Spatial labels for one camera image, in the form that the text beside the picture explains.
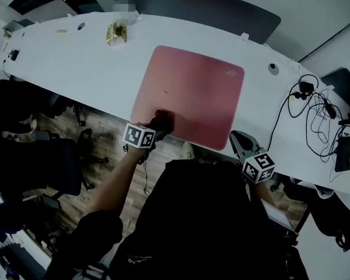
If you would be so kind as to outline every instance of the floor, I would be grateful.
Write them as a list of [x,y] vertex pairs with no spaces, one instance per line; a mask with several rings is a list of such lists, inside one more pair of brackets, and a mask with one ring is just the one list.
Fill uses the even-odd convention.
[[[107,157],[109,159],[107,164],[92,164],[83,168],[83,174],[87,182],[93,183],[97,187],[107,178],[109,173],[125,155],[122,135],[126,121],[89,107],[83,107],[83,116],[86,121],[86,127],[92,129],[93,155],[101,158]],[[71,108],[68,108],[61,116],[54,119],[50,119],[42,114],[39,114],[37,118],[38,130],[57,133],[61,138],[71,138],[77,141],[79,134],[85,129],[78,126],[75,114]],[[31,141],[34,139],[34,135],[20,135],[19,138],[21,141]],[[146,165],[149,191],[152,190],[161,173],[164,171],[165,164],[171,160],[181,158],[182,145],[182,140],[171,136],[167,136],[162,142],[157,143],[157,148],[150,153]],[[202,148],[196,149],[196,156],[203,158],[206,162],[219,160],[218,154]],[[126,235],[135,229],[138,215],[145,203],[146,195],[143,192],[145,181],[144,168],[138,166],[121,214],[124,224],[123,229]],[[272,184],[273,181],[271,180],[266,182],[269,188]],[[181,180],[179,180],[178,186],[179,188],[184,186]],[[47,194],[52,196],[55,193],[55,190],[47,188],[45,190],[34,190],[28,192],[26,195]],[[93,190],[87,191],[82,186],[79,196],[63,195],[60,197],[59,201],[63,210],[56,215],[57,222],[69,231],[74,230],[92,194]],[[282,186],[272,193],[272,196],[278,208],[285,213],[295,228],[306,210],[305,204],[287,198],[282,191]]]

